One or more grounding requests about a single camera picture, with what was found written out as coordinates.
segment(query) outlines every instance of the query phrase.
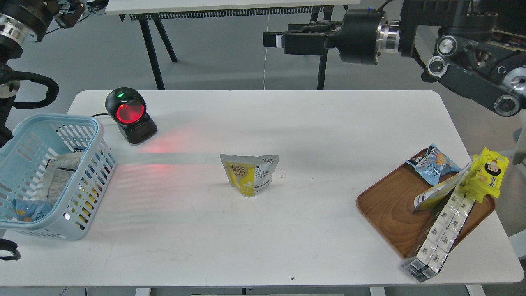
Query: light blue plastic basket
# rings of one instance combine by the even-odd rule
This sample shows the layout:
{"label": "light blue plastic basket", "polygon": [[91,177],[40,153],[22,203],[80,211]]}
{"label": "light blue plastic basket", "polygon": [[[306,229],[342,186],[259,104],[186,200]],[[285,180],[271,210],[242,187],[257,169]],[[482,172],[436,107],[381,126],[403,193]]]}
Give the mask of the light blue plastic basket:
{"label": "light blue plastic basket", "polygon": [[[78,240],[95,216],[116,168],[103,140],[103,126],[93,117],[37,114],[23,120],[0,150],[0,229]],[[33,222],[18,221],[11,201],[29,199],[47,161],[85,147],[80,165],[53,210]]]}

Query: white tabletop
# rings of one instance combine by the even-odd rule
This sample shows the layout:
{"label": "white tabletop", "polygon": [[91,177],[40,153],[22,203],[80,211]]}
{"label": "white tabletop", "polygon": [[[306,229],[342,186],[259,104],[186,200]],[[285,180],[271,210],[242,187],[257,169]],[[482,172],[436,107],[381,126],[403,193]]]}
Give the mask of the white tabletop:
{"label": "white tabletop", "polygon": [[110,0],[105,12],[135,14],[357,3],[360,3],[360,0]]}
{"label": "white tabletop", "polygon": [[[419,284],[356,207],[357,196],[435,143],[469,156],[431,91],[140,91],[157,134],[130,145],[98,117],[117,169],[85,237],[7,231],[22,258],[0,286],[253,287]],[[70,114],[106,112],[109,91]],[[279,154],[272,185],[246,198],[220,153]],[[523,278],[496,213],[425,284]]]}

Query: gray floor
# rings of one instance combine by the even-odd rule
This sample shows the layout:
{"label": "gray floor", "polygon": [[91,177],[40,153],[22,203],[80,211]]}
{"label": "gray floor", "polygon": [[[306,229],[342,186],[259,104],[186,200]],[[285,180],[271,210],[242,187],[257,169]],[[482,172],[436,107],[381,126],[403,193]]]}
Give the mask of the gray floor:
{"label": "gray floor", "polygon": [[[383,1],[362,1],[357,7],[378,7]],[[400,3],[387,6],[388,18],[397,19]],[[341,19],[343,8],[337,7],[333,19]],[[153,23],[154,43],[168,90],[314,90],[316,89],[318,58],[284,55],[276,48],[262,46],[263,31],[283,31],[288,23],[305,23],[310,15],[274,15],[177,19],[164,21],[164,26],[179,58],[169,60]],[[422,29],[417,40],[421,55],[430,57],[433,46],[432,29]],[[154,90],[139,23],[117,16],[91,15],[74,28],[47,35],[40,43],[25,43],[22,58],[8,65],[18,71],[36,72],[52,77],[60,86],[57,101],[34,111],[13,110],[7,126],[33,113],[65,113],[75,95],[83,90],[112,90],[129,86],[138,90]],[[377,66],[350,65],[340,61],[338,52],[329,52],[327,90],[434,90],[443,98],[464,145],[470,155],[480,153],[484,146],[491,150],[513,149],[513,132],[521,127],[515,118],[495,115],[477,103],[459,97],[439,84],[427,84],[420,79],[421,69],[411,59],[398,54],[381,56]],[[18,101],[40,100],[45,88],[23,83]],[[433,123],[422,123],[433,129]],[[526,229],[524,193],[526,179],[510,168],[497,202],[497,213],[508,235]],[[64,288],[0,288],[0,295],[60,295]],[[486,295],[526,295],[526,282],[514,285],[484,286]],[[88,295],[133,295],[131,288],[89,287]],[[240,289],[155,289],[153,295],[186,296],[199,294],[240,294]],[[247,294],[303,293],[302,289],[252,288]],[[369,295],[367,288],[330,289],[326,293]],[[386,287],[392,295],[467,295],[464,286],[449,287]],[[68,288],[63,296],[84,295],[84,288]]]}

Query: yellow snack package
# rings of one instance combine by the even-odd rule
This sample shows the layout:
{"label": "yellow snack package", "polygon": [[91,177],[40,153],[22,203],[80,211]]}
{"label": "yellow snack package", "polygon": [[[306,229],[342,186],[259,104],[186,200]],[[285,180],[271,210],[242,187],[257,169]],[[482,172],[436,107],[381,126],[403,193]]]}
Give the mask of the yellow snack package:
{"label": "yellow snack package", "polygon": [[279,155],[236,156],[220,155],[231,187],[251,198],[272,182],[272,174],[279,161]]}
{"label": "yellow snack package", "polygon": [[474,156],[473,166],[465,184],[460,190],[468,193],[482,203],[487,194],[495,198],[500,196],[500,186],[510,160],[498,152],[490,151],[486,147],[480,155]]}

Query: wooden tray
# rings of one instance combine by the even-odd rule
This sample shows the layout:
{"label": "wooden tray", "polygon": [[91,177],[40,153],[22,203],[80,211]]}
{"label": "wooden tray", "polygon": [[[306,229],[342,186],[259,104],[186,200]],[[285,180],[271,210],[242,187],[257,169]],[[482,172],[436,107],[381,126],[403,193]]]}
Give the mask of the wooden tray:
{"label": "wooden tray", "polygon": [[[423,156],[426,150],[420,151],[414,157]],[[440,182],[451,176],[453,174],[441,177]],[[414,198],[429,188],[431,185],[410,164],[403,163],[361,193],[356,205],[391,246],[406,258],[432,214],[431,210],[413,213]],[[495,210],[495,201],[490,195],[484,197],[483,203],[475,202],[455,245],[459,244],[493,210]]]}

